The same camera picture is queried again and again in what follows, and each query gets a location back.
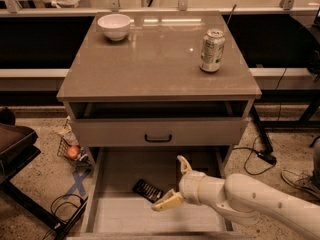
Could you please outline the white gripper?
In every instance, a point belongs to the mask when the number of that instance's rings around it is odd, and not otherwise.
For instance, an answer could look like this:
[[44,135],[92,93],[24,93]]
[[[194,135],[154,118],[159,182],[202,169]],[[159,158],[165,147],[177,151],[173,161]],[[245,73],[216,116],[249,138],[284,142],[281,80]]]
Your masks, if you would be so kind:
[[224,191],[225,180],[211,177],[203,172],[192,171],[188,160],[177,156],[180,162],[180,171],[183,175],[179,182],[179,191],[169,190],[162,198],[156,201],[151,209],[161,212],[181,206],[186,200],[189,204],[216,207],[227,200]]

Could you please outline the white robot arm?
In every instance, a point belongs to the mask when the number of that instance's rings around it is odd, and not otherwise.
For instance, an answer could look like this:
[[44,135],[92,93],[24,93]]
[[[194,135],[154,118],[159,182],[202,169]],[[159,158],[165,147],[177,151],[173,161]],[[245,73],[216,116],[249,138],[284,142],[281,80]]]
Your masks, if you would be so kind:
[[205,205],[225,219],[240,225],[253,225],[265,214],[308,240],[320,240],[320,206],[278,191],[250,176],[235,173],[225,179],[192,169],[182,155],[179,190],[169,190],[152,205],[165,211],[184,203]]

